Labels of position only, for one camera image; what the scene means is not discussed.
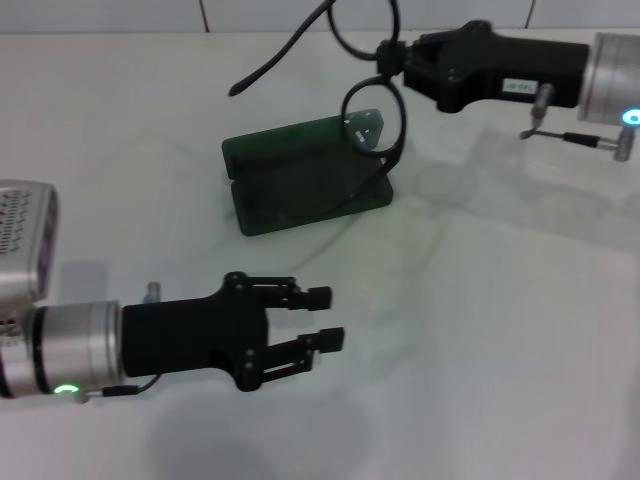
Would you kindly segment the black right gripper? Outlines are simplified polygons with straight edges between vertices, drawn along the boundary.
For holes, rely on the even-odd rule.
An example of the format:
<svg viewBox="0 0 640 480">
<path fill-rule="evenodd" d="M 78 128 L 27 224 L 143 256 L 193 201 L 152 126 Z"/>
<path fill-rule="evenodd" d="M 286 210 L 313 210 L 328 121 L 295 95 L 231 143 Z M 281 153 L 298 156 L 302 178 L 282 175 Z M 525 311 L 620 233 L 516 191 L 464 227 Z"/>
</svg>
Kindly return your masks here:
<svg viewBox="0 0 640 480">
<path fill-rule="evenodd" d="M 430 99 L 445 113 L 458 113 L 480 100 L 531 103 L 545 84 L 551 104 L 578 105 L 590 47 L 586 44 L 500 35 L 484 21 L 421 34 L 413 42 L 383 41 L 377 72 L 403 75 L 403 85 Z M 436 60 L 436 67 L 420 60 Z"/>
</svg>

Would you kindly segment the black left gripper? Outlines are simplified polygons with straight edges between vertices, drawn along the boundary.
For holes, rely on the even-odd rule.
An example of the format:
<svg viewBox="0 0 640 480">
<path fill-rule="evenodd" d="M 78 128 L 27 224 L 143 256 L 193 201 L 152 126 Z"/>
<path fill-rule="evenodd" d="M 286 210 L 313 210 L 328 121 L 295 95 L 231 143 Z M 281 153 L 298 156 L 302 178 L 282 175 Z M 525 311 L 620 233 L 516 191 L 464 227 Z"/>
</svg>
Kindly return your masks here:
<svg viewBox="0 0 640 480">
<path fill-rule="evenodd" d="M 295 277 L 232 272 L 207 297 L 124 307 L 122 365 L 130 378 L 220 369 L 239 390 L 252 392 L 310 372 L 317 354 L 344 345 L 345 330 L 337 327 L 268 346 L 266 309 L 322 311 L 332 299 L 330 287 L 304 289 Z"/>
</svg>

